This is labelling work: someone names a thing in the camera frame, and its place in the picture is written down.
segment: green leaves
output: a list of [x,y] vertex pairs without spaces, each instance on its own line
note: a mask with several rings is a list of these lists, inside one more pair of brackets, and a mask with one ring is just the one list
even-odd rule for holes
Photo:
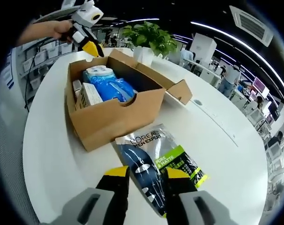
[[150,47],[156,56],[161,53],[165,57],[177,47],[167,31],[147,21],[144,21],[142,25],[124,27],[123,35],[131,38],[134,46]]

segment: open cardboard box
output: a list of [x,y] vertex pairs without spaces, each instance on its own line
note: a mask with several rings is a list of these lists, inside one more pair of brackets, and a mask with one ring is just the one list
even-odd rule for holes
[[[76,109],[72,82],[77,79],[82,81],[82,72],[96,65],[113,69],[118,78],[124,78],[138,93],[126,103],[112,99]],[[192,97],[185,80],[174,83],[118,50],[113,50],[108,57],[94,58],[91,62],[77,61],[68,67],[67,107],[86,151],[152,123],[159,113],[166,90],[183,104],[187,104]]]

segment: white pot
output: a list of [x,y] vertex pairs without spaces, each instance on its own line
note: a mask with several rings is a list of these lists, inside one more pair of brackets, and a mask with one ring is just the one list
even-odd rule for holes
[[134,49],[134,59],[148,67],[151,66],[154,56],[151,48],[138,46]]

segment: green label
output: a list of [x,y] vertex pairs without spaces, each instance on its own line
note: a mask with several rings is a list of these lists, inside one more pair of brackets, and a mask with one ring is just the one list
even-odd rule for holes
[[174,160],[177,156],[180,154],[184,153],[183,147],[180,145],[169,152],[167,152],[165,155],[161,156],[160,158],[155,160],[156,166],[158,169],[161,169],[163,166],[167,165],[170,163],[172,160]]

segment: human hand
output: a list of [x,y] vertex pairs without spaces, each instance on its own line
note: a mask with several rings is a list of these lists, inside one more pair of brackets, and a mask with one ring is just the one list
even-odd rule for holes
[[52,37],[54,39],[60,39],[62,34],[69,31],[70,28],[72,28],[72,23],[68,20],[53,21]]

